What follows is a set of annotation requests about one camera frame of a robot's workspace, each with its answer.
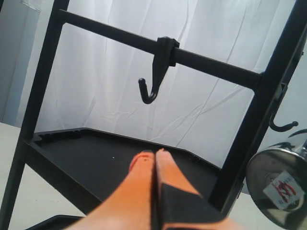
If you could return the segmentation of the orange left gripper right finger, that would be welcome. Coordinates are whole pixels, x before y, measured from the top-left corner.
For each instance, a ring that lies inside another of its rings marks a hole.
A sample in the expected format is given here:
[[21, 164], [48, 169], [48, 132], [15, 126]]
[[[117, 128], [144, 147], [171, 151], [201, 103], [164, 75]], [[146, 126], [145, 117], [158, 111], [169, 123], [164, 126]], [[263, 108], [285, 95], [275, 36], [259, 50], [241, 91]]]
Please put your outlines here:
[[156, 153], [159, 214], [163, 230], [241, 230], [212, 207], [189, 182], [171, 153]]

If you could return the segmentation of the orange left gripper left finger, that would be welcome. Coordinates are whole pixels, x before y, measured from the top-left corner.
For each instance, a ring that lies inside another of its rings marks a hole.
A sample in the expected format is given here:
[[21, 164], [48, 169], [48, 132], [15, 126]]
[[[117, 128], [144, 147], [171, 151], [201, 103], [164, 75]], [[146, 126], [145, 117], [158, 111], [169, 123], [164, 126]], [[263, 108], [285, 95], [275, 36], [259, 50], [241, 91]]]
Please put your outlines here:
[[134, 156], [129, 172], [117, 189], [69, 230], [149, 230], [155, 156], [142, 151]]

